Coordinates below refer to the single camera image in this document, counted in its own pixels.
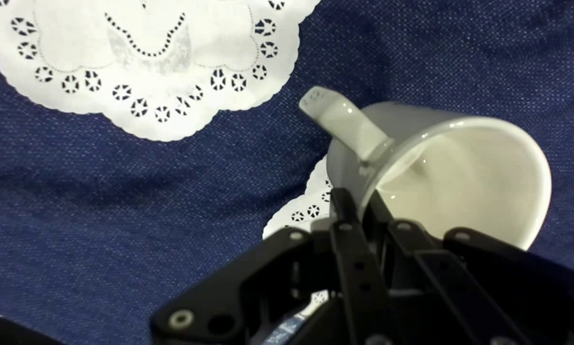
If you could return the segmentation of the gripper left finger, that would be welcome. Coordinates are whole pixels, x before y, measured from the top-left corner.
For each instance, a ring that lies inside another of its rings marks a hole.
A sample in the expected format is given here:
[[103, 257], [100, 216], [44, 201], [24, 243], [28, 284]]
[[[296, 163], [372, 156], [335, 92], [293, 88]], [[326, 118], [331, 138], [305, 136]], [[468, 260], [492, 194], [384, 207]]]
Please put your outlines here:
[[363, 219], [348, 190], [330, 201], [334, 216], [316, 229], [278, 230], [159, 307], [152, 345], [263, 345], [321, 290], [330, 299], [285, 345], [394, 345], [383, 239], [392, 216], [377, 193]]

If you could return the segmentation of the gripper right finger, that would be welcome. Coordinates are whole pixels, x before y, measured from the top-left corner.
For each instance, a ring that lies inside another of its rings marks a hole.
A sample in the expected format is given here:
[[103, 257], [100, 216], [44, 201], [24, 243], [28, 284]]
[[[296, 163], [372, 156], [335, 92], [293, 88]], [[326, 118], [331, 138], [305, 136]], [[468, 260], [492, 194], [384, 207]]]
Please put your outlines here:
[[473, 229], [442, 239], [374, 192], [363, 217], [402, 345], [574, 345], [574, 270]]

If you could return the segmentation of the white ceramic mug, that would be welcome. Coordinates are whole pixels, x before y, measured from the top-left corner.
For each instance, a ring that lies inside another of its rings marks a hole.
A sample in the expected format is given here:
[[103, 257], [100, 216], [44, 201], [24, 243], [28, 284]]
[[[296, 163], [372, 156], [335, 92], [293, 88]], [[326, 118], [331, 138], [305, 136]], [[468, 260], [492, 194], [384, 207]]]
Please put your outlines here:
[[551, 171], [526, 131], [490, 116], [392, 101], [359, 109], [315, 86], [300, 110], [332, 137], [326, 171], [359, 218], [378, 193], [395, 218], [434, 237], [466, 227], [526, 250], [550, 205]]

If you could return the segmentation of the small white paper doily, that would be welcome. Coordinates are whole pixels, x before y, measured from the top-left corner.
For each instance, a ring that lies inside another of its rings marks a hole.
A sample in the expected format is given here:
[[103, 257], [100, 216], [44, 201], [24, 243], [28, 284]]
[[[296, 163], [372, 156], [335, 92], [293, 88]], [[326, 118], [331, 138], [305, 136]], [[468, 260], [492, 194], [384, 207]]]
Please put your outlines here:
[[[332, 185], [326, 170], [327, 158], [323, 157], [312, 170], [304, 194], [292, 199], [276, 212], [263, 229], [262, 239], [285, 227], [310, 231], [313, 221], [328, 218]], [[313, 293], [311, 303], [295, 316], [281, 323], [263, 341], [262, 345], [285, 345], [298, 328], [328, 299], [326, 290]]]

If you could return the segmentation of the blue denim cloth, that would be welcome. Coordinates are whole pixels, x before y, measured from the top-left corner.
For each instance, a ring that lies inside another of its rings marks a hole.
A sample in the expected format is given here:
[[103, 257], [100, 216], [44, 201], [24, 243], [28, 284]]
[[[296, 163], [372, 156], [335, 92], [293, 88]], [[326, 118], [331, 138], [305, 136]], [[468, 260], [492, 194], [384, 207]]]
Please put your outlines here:
[[69, 345], [148, 345], [161, 303], [262, 238], [329, 137], [313, 85], [359, 106], [497, 116], [549, 160], [535, 253], [574, 269], [574, 0], [320, 0], [286, 85], [190, 138], [35, 104], [0, 73], [0, 315]]

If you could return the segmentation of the large white paper doily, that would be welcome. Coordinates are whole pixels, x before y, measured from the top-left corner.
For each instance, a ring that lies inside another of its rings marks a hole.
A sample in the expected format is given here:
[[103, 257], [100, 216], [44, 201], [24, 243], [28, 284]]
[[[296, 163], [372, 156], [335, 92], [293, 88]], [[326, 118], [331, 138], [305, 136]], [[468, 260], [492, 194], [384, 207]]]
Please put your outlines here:
[[0, 72], [43, 107], [194, 135], [289, 80], [320, 0], [0, 0]]

